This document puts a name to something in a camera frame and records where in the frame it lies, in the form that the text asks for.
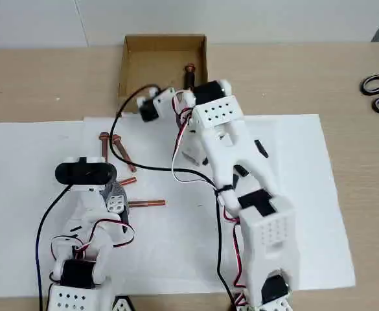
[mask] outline black wire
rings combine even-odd
[[[222,227],[221,227],[221,212],[220,212],[220,204],[218,202],[218,192],[215,191],[215,200],[216,200],[216,226],[218,228],[218,260],[216,263],[216,274],[221,280],[221,283],[225,287],[227,291],[229,300],[231,301],[231,307],[233,310],[236,310],[234,296],[229,290],[228,284],[226,283],[224,277],[221,274],[221,256],[222,256]]]
[[[157,86],[156,84],[146,84],[145,86],[142,86],[138,90],[136,90],[135,92],[133,92],[133,94],[131,94],[124,101],[123,105],[120,107],[119,111],[116,114],[116,117],[115,117],[114,122],[113,122],[113,126],[111,127],[111,130],[110,130],[110,134],[109,134],[109,146],[110,146],[110,150],[111,150],[111,153],[117,159],[119,159],[120,161],[122,161],[123,163],[129,164],[129,165],[134,165],[135,167],[140,167],[140,168],[143,168],[145,170],[155,170],[155,171],[160,171],[160,172],[171,172],[172,169],[170,167],[149,167],[148,165],[142,165],[142,164],[134,163],[134,162],[131,162],[131,161],[127,161],[127,160],[123,159],[121,156],[119,156],[116,153],[116,151],[114,150],[114,147],[113,147],[114,129],[116,127],[117,121],[119,120],[119,117],[121,116],[123,110],[125,109],[125,107],[127,106],[127,104],[133,99],[134,96],[136,96],[137,94],[139,94],[144,89],[147,89],[148,87],[156,87],[159,92],[162,91],[161,88],[159,86]],[[189,174],[197,175],[200,178],[204,179],[207,183],[209,183],[210,185],[212,185],[212,186],[215,187],[215,185],[212,182],[212,180],[210,180],[206,175],[204,175],[201,172],[198,172],[196,170],[191,170],[189,168],[174,168],[174,172],[184,172],[184,173],[189,173]]]
[[[59,196],[51,203],[51,205],[48,207],[48,209],[45,211],[44,215],[41,218],[40,226],[38,227],[38,231],[36,233],[36,241],[35,241],[35,263],[36,263],[36,276],[38,279],[38,297],[40,299],[40,311],[43,307],[43,301],[42,301],[42,283],[41,283],[41,268],[40,268],[40,235],[42,226],[44,225],[44,221],[46,217],[48,216],[49,212],[51,212],[51,209],[58,203],[58,201],[61,200],[61,198],[64,196],[65,193],[67,193],[68,190],[72,185],[66,186],[64,190],[60,193]]]
[[[156,85],[156,84],[147,84],[145,86],[142,86],[140,87],[138,90],[136,90],[135,92],[133,92],[123,103],[123,105],[120,107],[120,109],[118,110],[117,114],[116,114],[116,117],[113,121],[113,125],[111,126],[111,130],[110,130],[110,133],[109,133],[109,146],[110,146],[110,150],[111,150],[111,153],[117,158],[119,159],[120,161],[122,161],[123,163],[126,163],[128,165],[134,165],[135,167],[140,167],[140,168],[143,168],[145,170],[155,170],[155,171],[161,171],[161,172],[171,172],[172,169],[171,168],[168,168],[168,167],[149,167],[147,165],[141,165],[141,164],[138,164],[138,163],[134,163],[134,162],[131,162],[131,161],[127,161],[125,159],[123,159],[121,156],[119,156],[116,151],[114,150],[114,147],[113,147],[113,134],[114,134],[114,129],[116,127],[116,124],[117,124],[117,121],[119,120],[119,117],[121,116],[123,110],[125,109],[126,105],[133,99],[134,96],[136,96],[137,94],[139,94],[141,91],[143,91],[144,89],[147,89],[148,87],[156,87],[158,92],[161,92],[161,88]],[[175,172],[184,172],[184,173],[190,173],[190,174],[194,174],[194,175],[197,175],[199,176],[200,178],[203,178],[207,183],[209,183],[210,185],[214,186],[215,187],[215,184],[212,182],[212,180],[210,180],[206,175],[202,174],[201,172],[198,172],[196,170],[191,170],[191,169],[188,169],[188,168],[174,168],[174,171]],[[235,306],[235,300],[234,300],[234,297],[228,287],[228,284],[226,283],[224,277],[222,276],[221,274],[221,257],[222,257],[222,227],[221,227],[221,216],[220,216],[220,204],[218,202],[218,193],[215,192],[215,199],[216,199],[216,224],[217,224],[217,228],[218,228],[218,260],[217,260],[217,264],[216,264],[216,273],[218,274],[218,277],[219,279],[221,280],[227,294],[228,294],[228,297],[231,301],[231,308],[233,310],[236,310],[236,306]]]

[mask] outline gray part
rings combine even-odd
[[[106,188],[104,190],[100,191],[100,194],[102,195],[104,202],[106,203],[112,196],[123,196],[124,197],[124,210],[126,211],[126,214],[129,214],[129,203],[127,200],[126,191],[124,190],[123,186],[120,186],[117,181],[111,181],[106,185]]]

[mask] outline bolt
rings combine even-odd
[[[119,180],[119,185],[120,186],[125,186],[125,185],[128,185],[130,183],[135,183],[137,182],[137,178],[136,177],[131,177],[131,178],[127,178],[127,179],[124,179],[124,180]]]
[[[117,147],[117,150],[120,152],[120,154],[122,155],[123,159],[125,159],[126,161],[129,161],[129,162],[132,162],[125,147],[123,146],[122,142],[121,142],[121,139],[122,137],[120,137],[119,135],[113,135],[113,144]],[[134,173],[136,172],[136,167],[132,164],[129,164],[129,169]]]
[[[164,206],[165,200],[129,201],[129,207]]]
[[[183,89],[194,89],[195,87],[195,65],[189,63],[185,66],[185,77],[183,79]]]
[[[108,162],[108,141],[109,141],[109,133],[101,132],[98,139],[101,140],[101,156],[106,159]]]

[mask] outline black cable tie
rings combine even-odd
[[[221,189],[218,189],[216,191],[216,193],[219,194],[219,193],[221,193],[223,191],[227,191],[227,190],[234,190],[234,186],[232,186],[232,185],[225,185]]]

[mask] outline paper sheet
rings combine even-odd
[[[9,133],[17,137],[11,145],[0,143],[0,296],[36,295],[35,232],[44,210],[63,189],[54,179],[54,169],[66,156],[99,155],[98,134],[108,131],[111,122],[86,119],[83,124],[0,124],[0,142]],[[253,137],[259,138],[268,151],[277,180],[297,208],[300,288],[354,285],[352,260],[318,116],[249,117],[248,125]],[[127,116],[121,119],[116,132],[122,135],[134,161],[170,166],[175,124],[143,124],[138,117]],[[9,154],[10,150],[12,158],[5,160],[4,152]],[[109,160],[116,165],[119,178],[131,176],[123,163],[113,157]],[[181,156],[176,167],[195,168]],[[201,170],[211,175],[208,167]],[[114,250],[109,264],[115,293],[222,292],[215,271],[216,215],[211,189],[202,183],[182,185],[167,172],[138,169],[136,176],[138,182],[126,186],[129,199],[164,198],[167,206],[132,209],[130,222],[136,229],[136,239],[128,247]],[[245,178],[239,185],[248,186],[250,182]],[[52,269],[49,240],[69,217],[69,203],[67,195],[44,228],[40,247],[44,279]],[[222,271],[231,283],[236,274],[232,225],[223,225]]]

